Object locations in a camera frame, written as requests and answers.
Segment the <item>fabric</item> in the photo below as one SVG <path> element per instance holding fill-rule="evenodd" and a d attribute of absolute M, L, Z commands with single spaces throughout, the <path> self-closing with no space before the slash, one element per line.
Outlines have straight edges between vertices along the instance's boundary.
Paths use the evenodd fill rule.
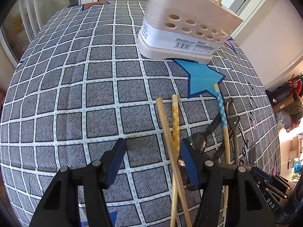
<path fill-rule="evenodd" d="M 293 103 L 283 108 L 283 111 L 289 114 L 297 114 L 302 112 L 303 108 L 300 101 L 294 101 Z"/>
<path fill-rule="evenodd" d="M 115 183 L 104 191 L 109 212 L 117 212 L 115 226 L 169 226 L 172 168 L 155 100 L 163 98 L 172 126 L 171 96 L 180 96 L 181 139 L 205 131 L 219 113 L 210 94 L 187 99 L 188 75 L 176 63 L 140 54 L 136 42 L 146 3 L 110 3 L 57 12 L 31 42 L 13 76 L 1 122 L 1 170 L 23 226 L 29 225 L 61 166 L 86 166 L 119 137 L 126 139 L 127 152 Z M 224 44 L 209 67 L 225 75 L 219 84 L 222 97 L 234 99 L 246 139 L 257 144 L 258 166 L 268 173 L 276 157 L 280 172 L 269 100 L 246 56 L 233 40 L 229 43 L 237 53 Z M 212 155 L 222 140 L 220 125 L 205 151 Z M 240 134 L 238 143 L 241 149 Z M 185 185 L 186 172 L 182 176 Z M 201 192 L 185 193 L 193 222 Z M 79 211 L 81 221 L 87 221 L 83 187 Z M 180 203 L 177 225 L 186 226 Z"/>

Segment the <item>yellow patterned chopstick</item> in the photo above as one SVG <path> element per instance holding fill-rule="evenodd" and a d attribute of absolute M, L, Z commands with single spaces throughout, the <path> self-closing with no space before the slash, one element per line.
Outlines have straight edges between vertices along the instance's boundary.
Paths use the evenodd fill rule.
<path fill-rule="evenodd" d="M 179 106 L 178 96 L 172 95 L 172 137 L 177 155 L 179 155 L 180 133 L 179 133 Z M 178 190 L 174 175 L 172 176 L 172 209 L 170 227 L 175 226 L 177 216 Z"/>

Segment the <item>screw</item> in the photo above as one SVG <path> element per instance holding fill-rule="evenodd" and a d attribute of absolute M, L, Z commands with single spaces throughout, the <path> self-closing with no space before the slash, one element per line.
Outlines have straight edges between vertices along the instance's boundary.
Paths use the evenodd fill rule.
<path fill-rule="evenodd" d="M 205 165 L 206 166 L 213 166 L 214 163 L 211 160 L 207 160 L 207 161 L 205 161 Z"/>
<path fill-rule="evenodd" d="M 246 172 L 246 169 L 245 169 L 244 166 L 239 166 L 239 167 L 238 167 L 238 170 L 239 170 L 239 172 L 241 172 L 241 173 Z"/>
<path fill-rule="evenodd" d="M 67 169 L 68 169 L 67 166 L 61 166 L 61 167 L 60 167 L 60 171 L 61 171 L 61 172 L 65 172 L 65 171 L 67 171 Z"/>
<path fill-rule="evenodd" d="M 96 159 L 92 162 L 93 166 L 98 166 L 101 164 L 100 160 Z"/>

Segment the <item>blue star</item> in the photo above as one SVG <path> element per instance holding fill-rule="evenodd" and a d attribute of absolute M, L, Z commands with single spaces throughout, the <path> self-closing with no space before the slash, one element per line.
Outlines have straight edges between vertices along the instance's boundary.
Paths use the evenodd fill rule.
<path fill-rule="evenodd" d="M 225 76 L 208 65 L 198 62 L 173 59 L 175 63 L 181 66 L 188 73 L 187 98 L 195 97 L 199 94 L 209 92 L 216 97 L 214 88 L 215 83 L 220 83 Z"/>

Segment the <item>label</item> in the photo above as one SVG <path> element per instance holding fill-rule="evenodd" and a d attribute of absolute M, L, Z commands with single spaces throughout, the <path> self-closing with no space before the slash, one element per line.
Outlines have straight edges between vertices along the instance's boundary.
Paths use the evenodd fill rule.
<path fill-rule="evenodd" d="M 265 193 L 264 197 L 271 211 L 275 212 L 278 209 L 278 205 L 275 204 L 275 201 L 272 200 L 268 193 Z"/>
<path fill-rule="evenodd" d="M 212 55 L 221 46 L 203 39 L 156 29 L 148 24 L 145 18 L 140 34 L 147 45 L 161 49 Z"/>

